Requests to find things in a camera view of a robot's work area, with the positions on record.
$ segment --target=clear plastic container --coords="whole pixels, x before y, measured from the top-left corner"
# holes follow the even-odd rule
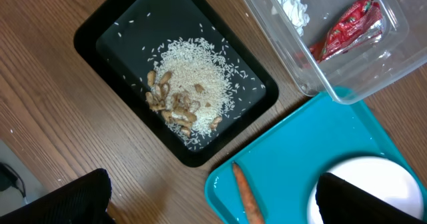
[[[245,0],[301,92],[327,91],[334,101],[355,103],[427,62],[427,0],[377,0],[384,16],[380,42],[317,64],[308,47],[357,0],[301,0],[310,22],[300,37],[277,0]]]

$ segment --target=red wrapper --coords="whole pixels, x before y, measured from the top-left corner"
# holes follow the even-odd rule
[[[326,37],[310,47],[319,63],[363,44],[382,34],[380,5],[374,0],[358,0],[341,16]]]

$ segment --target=tray rim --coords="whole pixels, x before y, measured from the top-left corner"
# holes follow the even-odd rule
[[[266,86],[266,95],[250,110],[227,128],[201,151],[193,152],[178,139],[142,101],[125,81],[96,51],[96,41],[113,25],[136,0],[106,0],[76,31],[74,47],[92,69],[114,90],[114,92],[131,108],[131,110],[150,128],[161,142],[184,164],[199,167],[225,147],[234,137],[252,124],[266,112],[277,100],[279,89],[270,74],[249,52],[236,34],[226,25],[206,0],[192,0],[212,25],[229,41],[236,53]]]
[[[250,143],[248,146],[244,147],[241,151],[239,151],[238,153],[236,153],[234,156],[230,157],[227,161],[225,161],[224,163],[222,163],[219,167],[215,168],[207,177],[206,182],[205,182],[205,187],[204,187],[204,193],[205,193],[205,199],[207,204],[212,208],[212,210],[215,212],[215,214],[224,222],[224,223],[229,223],[227,219],[224,218],[224,216],[222,215],[221,212],[218,211],[218,209],[216,208],[216,206],[212,203],[211,199],[209,198],[209,188],[211,188],[213,181],[212,179],[214,179],[214,177],[217,175],[216,173],[219,172],[220,170],[226,168],[228,165],[231,165],[231,163],[238,159],[240,156],[242,156],[244,153],[246,153],[247,151],[249,151],[250,149],[254,148],[260,141],[262,141],[263,139],[265,139],[266,137],[268,137],[269,135],[271,135],[272,133],[274,133],[274,131],[282,125],[282,123],[284,122],[288,122],[290,120],[292,120],[292,118],[298,114],[300,111],[303,111],[305,108],[308,108],[312,103],[323,99],[323,98],[330,98],[331,101],[333,101],[333,99],[328,95],[327,92],[321,92],[319,94],[317,94],[316,96],[314,96],[313,98],[311,98],[309,101],[307,101],[306,103],[304,103],[301,107],[299,107],[298,109],[296,109],[293,113],[291,113],[290,115],[288,115],[287,117],[285,117],[284,119],[282,119],[281,121],[279,121],[277,124],[275,124],[272,128],[268,129],[265,133],[263,133],[262,135],[260,135],[257,139],[255,139],[252,143]],[[401,152],[398,150],[397,146],[395,146],[395,144],[393,143],[393,140],[391,140],[391,138],[388,136],[386,130],[384,130],[384,128],[381,126],[381,124],[379,123],[379,121],[377,120],[377,118],[375,118],[374,114],[370,111],[369,107],[367,106],[367,104],[365,104],[365,102],[363,101],[359,101],[355,104],[352,104],[350,106],[353,107],[358,107],[363,109],[364,111],[367,111],[367,113],[369,114],[368,117],[370,118],[371,124],[373,124],[377,129],[381,130],[381,136],[384,139],[387,139],[389,144],[391,144],[392,151],[393,154],[390,154],[388,157],[386,157],[387,159],[397,163],[398,165],[402,166],[403,168],[405,168],[405,170],[407,170],[411,176],[413,176],[413,178],[415,178],[418,186],[420,187],[421,190],[421,194],[424,200],[424,217],[423,217],[423,221],[427,221],[427,190],[426,188],[423,186],[421,180],[418,178],[418,176],[415,174],[415,172],[412,170],[411,166],[409,165],[409,163],[405,160],[403,154],[401,154]]]

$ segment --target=gray floor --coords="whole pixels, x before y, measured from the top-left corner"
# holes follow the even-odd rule
[[[47,194],[46,188],[24,166],[18,157],[0,140],[0,162],[9,164],[24,180],[28,202],[32,202]],[[0,192],[0,216],[14,211],[24,205],[20,192],[14,188],[8,188]]]

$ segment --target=brown wood surface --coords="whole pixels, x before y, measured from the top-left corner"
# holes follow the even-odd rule
[[[108,170],[119,223],[220,223],[209,172],[308,100],[242,0],[208,0],[280,87],[279,101],[204,166],[183,166],[73,48],[75,30],[105,0],[0,0],[0,139],[54,190]],[[427,183],[427,67],[367,103]]]

